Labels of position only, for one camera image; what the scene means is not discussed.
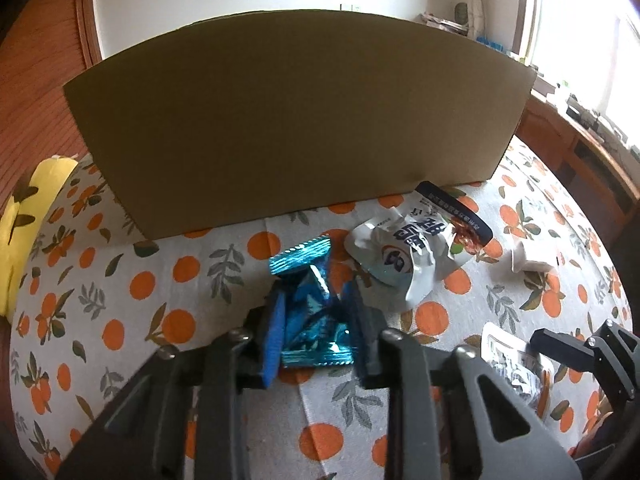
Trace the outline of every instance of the shiny foil wrapper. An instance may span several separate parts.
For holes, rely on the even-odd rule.
[[[330,250],[329,237],[319,237],[269,260],[286,294],[284,367],[353,363],[346,313],[328,281]]]

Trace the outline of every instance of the window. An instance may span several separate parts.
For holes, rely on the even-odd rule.
[[[640,145],[640,36],[628,0],[542,0],[532,63]]]

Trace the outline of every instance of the screw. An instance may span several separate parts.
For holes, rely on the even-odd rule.
[[[460,345],[456,347],[456,352],[460,357],[464,357],[466,359],[473,359],[476,357],[476,351],[471,346]]]
[[[385,328],[380,335],[382,336],[382,339],[389,343],[400,341],[404,337],[404,334],[395,328]]]
[[[245,328],[232,328],[229,330],[229,339],[231,341],[235,341],[236,343],[241,343],[242,341],[249,341],[252,338],[251,332],[249,332]]]
[[[174,345],[162,345],[158,350],[156,350],[158,357],[165,361],[176,357],[178,352],[179,350]]]

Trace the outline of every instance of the wooden countertop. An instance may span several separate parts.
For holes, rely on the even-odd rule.
[[[584,129],[580,124],[574,121],[566,113],[557,110],[546,101],[546,98],[539,92],[531,90],[532,97],[527,102],[529,112],[539,115],[550,121],[554,126],[562,129],[571,128],[575,133],[580,135],[581,140],[587,147],[602,161],[611,174],[623,187],[634,203],[640,202],[640,190],[633,183],[631,178],[626,174],[625,170],[618,162],[605,150],[596,138]]]

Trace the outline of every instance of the yellow object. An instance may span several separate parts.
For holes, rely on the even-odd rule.
[[[18,184],[0,218],[0,316],[12,322],[24,266],[51,204],[78,163],[72,158],[43,160],[28,186]]]

